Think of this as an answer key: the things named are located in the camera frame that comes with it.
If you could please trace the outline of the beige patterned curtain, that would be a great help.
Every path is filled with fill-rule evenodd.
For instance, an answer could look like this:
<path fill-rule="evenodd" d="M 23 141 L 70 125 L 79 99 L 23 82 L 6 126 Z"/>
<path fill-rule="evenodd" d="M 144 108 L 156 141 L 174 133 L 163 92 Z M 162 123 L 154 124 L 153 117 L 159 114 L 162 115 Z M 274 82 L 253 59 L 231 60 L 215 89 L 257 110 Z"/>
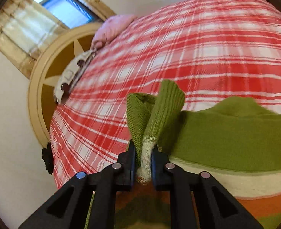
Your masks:
<path fill-rule="evenodd" d="M 79 0 L 100 22 L 115 14 L 101 0 Z M 6 0 L 0 9 L 0 52 L 30 78 L 39 56 L 61 34 L 70 30 L 34 0 Z"/>

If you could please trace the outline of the white patterned cloth at headboard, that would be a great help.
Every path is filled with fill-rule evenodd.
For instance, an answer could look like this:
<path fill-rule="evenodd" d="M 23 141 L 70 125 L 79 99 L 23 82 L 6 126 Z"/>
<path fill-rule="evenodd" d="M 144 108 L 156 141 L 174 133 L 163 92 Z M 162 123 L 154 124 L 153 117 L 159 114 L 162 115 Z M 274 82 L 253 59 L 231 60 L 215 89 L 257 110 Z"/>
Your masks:
<path fill-rule="evenodd" d="M 53 90 L 53 97 L 56 104 L 64 103 L 65 97 L 70 92 L 96 57 L 96 50 L 88 50 L 73 58 L 60 75 L 58 82 Z"/>

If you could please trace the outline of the black object beside bed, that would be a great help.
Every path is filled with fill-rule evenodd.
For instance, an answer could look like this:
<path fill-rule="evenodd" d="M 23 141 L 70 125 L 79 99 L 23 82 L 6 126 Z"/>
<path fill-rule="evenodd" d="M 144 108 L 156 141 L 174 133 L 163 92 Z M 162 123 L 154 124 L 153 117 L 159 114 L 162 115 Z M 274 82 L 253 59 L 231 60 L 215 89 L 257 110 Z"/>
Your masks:
<path fill-rule="evenodd" d="M 54 158 L 50 142 L 47 144 L 46 147 L 42 149 L 42 159 L 45 163 L 45 168 L 47 172 L 52 175 L 54 172 Z"/>

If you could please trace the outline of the window with blue glass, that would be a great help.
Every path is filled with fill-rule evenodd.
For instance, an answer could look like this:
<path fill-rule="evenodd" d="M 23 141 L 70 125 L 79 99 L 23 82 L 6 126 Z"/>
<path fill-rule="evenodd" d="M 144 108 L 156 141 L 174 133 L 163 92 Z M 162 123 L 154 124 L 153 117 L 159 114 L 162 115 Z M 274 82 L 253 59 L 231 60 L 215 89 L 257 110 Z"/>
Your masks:
<path fill-rule="evenodd" d="M 72 29 L 101 19 L 79 0 L 34 0 Z"/>

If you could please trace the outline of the pink pillow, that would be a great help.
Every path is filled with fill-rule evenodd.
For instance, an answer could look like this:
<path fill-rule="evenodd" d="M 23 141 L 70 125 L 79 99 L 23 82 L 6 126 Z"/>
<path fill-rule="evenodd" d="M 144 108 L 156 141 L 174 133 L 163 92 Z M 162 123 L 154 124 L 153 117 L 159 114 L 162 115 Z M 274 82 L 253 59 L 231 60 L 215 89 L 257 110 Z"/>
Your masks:
<path fill-rule="evenodd" d="M 136 19 L 137 16 L 133 14 L 114 15 L 108 18 L 95 33 L 90 49 L 99 50 L 105 45 L 111 43 Z"/>

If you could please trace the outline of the red white plaid bedspread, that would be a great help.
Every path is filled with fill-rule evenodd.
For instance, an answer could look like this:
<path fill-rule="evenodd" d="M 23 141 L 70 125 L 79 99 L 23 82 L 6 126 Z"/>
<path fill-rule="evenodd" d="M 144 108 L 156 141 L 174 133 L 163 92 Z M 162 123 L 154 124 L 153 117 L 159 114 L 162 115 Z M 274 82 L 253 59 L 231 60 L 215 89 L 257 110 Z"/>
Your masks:
<path fill-rule="evenodd" d="M 50 124 L 57 187 L 100 171 L 130 139 L 126 96 L 163 79 L 199 111 L 230 96 L 281 114 L 281 12 L 265 0 L 189 0 L 136 19 L 100 50 Z"/>

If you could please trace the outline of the green orange white striped sweater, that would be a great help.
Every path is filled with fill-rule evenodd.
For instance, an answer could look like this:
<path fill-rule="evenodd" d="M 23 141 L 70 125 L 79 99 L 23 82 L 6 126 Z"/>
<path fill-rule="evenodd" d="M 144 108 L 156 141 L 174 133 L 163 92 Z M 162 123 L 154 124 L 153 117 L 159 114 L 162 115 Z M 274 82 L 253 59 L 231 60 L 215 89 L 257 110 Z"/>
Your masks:
<path fill-rule="evenodd" d="M 128 94 L 135 177 L 130 191 L 116 193 L 114 228 L 171 228 L 170 194 L 152 181 L 154 148 L 187 172 L 211 173 L 262 228 L 281 228 L 281 114 L 246 97 L 197 112 L 183 110 L 184 103 L 170 80 L 156 96 Z"/>

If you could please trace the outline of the beige round wooden headboard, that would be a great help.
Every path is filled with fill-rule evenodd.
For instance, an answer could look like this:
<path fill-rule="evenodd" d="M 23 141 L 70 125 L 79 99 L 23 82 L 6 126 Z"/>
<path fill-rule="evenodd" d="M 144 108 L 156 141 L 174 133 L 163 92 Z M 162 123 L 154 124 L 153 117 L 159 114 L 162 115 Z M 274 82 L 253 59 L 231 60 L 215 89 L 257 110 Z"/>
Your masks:
<path fill-rule="evenodd" d="M 70 29 L 57 37 L 39 56 L 32 69 L 29 90 L 29 118 L 42 147 L 50 142 L 50 123 L 56 108 L 53 89 L 69 62 L 90 49 L 100 23 L 88 23 Z"/>

